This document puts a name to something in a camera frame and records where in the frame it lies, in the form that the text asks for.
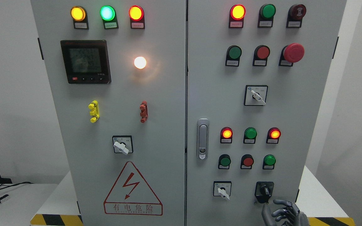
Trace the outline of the grey robotic right hand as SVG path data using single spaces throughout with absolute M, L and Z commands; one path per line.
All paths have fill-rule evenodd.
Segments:
M 284 208 L 271 212 L 268 204 L 264 204 L 262 208 L 262 218 L 266 226 L 276 226 L 276 222 L 286 219 L 282 226 L 309 226 L 309 220 L 306 214 L 297 207 L 296 203 L 275 199 L 274 204 L 281 204 Z

